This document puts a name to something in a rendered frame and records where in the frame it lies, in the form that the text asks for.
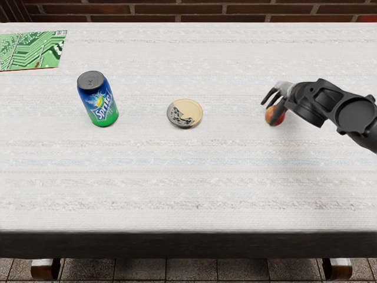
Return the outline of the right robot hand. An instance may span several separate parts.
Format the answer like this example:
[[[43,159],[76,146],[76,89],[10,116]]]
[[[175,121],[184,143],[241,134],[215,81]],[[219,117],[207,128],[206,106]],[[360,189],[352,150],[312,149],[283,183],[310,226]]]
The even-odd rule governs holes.
[[[269,119],[266,118],[270,126],[277,126],[280,118],[285,117],[287,111],[285,103],[291,95],[293,86],[293,83],[287,81],[277,82],[260,103],[264,105],[273,94],[275,95],[266,106],[266,112],[271,113],[271,117]]]

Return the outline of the green circuit pattern book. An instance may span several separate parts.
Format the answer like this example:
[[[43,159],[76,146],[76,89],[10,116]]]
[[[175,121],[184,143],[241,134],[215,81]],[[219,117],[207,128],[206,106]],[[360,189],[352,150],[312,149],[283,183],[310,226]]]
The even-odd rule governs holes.
[[[66,30],[0,35],[0,71],[57,68]]]

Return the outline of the green blue soda can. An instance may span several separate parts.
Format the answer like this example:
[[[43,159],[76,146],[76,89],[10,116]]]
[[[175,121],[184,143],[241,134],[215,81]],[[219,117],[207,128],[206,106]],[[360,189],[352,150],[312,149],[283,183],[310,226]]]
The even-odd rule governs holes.
[[[77,90],[93,124],[107,127],[119,116],[118,108],[106,77],[99,71],[87,71],[77,79]]]

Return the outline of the red yellow round fruit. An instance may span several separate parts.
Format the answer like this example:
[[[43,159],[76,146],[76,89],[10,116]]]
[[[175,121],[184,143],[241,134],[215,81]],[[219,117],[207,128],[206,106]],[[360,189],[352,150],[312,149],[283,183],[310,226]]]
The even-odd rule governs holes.
[[[286,109],[283,106],[273,105],[266,109],[265,120],[270,126],[278,126],[283,123],[285,119]]]

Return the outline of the small beige patterned plate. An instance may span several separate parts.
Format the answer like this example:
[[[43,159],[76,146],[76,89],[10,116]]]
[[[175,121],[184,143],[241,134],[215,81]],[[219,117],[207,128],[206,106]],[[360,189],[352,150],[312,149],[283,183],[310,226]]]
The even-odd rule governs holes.
[[[203,118],[202,106],[191,99],[182,98],[173,101],[167,107],[167,118],[175,126],[182,129],[196,127]]]

